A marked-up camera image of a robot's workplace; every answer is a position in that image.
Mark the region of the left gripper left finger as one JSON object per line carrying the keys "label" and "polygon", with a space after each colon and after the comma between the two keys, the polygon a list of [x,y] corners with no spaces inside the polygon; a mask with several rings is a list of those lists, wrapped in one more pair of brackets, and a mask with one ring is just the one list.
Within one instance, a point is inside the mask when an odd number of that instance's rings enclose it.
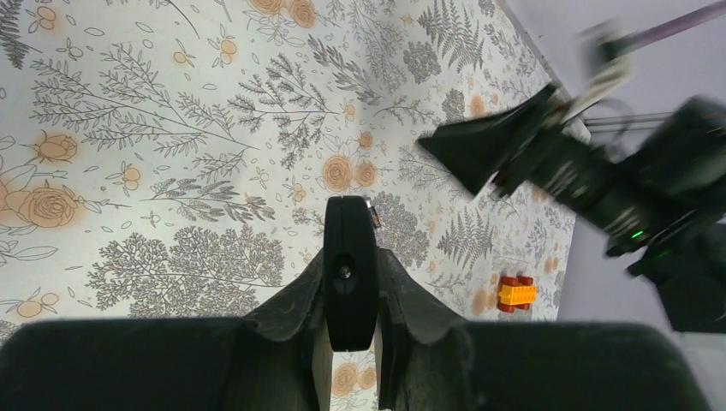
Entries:
{"label": "left gripper left finger", "polygon": [[1,349],[1,407],[321,410],[320,263],[242,318],[26,325]]}

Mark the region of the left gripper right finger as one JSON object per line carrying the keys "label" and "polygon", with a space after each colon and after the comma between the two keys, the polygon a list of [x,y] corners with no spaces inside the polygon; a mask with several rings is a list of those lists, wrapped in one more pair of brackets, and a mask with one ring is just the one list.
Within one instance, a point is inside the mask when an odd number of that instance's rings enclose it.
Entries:
{"label": "left gripper right finger", "polygon": [[475,322],[426,291],[388,249],[380,281],[395,307],[382,388],[394,410],[707,410],[684,356],[659,331],[607,323]]}

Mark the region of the small black battery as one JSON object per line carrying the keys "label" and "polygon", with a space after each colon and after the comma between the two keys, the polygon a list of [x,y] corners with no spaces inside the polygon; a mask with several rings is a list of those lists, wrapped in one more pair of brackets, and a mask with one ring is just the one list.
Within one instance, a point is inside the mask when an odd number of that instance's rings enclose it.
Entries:
{"label": "small black battery", "polygon": [[380,217],[378,215],[378,212],[372,203],[372,200],[369,198],[365,198],[365,202],[366,202],[366,207],[369,212],[370,218],[372,220],[373,227],[375,229],[381,229],[382,223],[381,223]]}

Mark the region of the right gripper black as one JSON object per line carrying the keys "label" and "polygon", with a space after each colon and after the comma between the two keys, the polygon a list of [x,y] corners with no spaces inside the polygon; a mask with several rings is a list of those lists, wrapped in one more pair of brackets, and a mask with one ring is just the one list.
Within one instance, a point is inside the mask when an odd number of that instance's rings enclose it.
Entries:
{"label": "right gripper black", "polygon": [[529,182],[581,216],[623,214],[622,176],[603,150],[565,134],[561,126],[534,137],[556,105],[556,92],[556,85],[548,84],[511,109],[440,125],[421,135],[417,146],[472,196],[512,158],[498,172],[499,197]]}

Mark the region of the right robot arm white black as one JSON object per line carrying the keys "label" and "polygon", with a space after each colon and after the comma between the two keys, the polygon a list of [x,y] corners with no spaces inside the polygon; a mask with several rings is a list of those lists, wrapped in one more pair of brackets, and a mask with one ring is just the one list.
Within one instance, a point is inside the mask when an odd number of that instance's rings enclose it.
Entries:
{"label": "right robot arm white black", "polygon": [[621,160],[566,130],[554,84],[495,115],[450,122],[418,144],[470,193],[529,182],[608,238],[610,257],[657,289],[673,330],[725,331],[725,108],[695,96]]}

